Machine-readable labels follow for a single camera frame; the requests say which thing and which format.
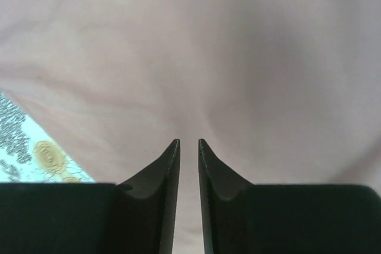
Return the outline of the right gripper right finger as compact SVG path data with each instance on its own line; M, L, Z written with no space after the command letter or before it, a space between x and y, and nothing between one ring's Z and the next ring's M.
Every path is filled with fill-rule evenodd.
M206 253L379 253L380 197L353 184L252 184L198 143Z

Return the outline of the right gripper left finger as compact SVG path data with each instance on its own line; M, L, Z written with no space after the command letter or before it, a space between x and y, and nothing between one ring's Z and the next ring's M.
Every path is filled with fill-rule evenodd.
M111 183L1 184L2 253L171 253L180 141Z

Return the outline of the pink t shirt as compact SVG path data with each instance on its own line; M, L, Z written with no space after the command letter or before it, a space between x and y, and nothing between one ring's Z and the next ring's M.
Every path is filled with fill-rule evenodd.
M1 0L1 92L98 181L181 141L174 253L203 253L198 140L252 183L380 190L380 0Z

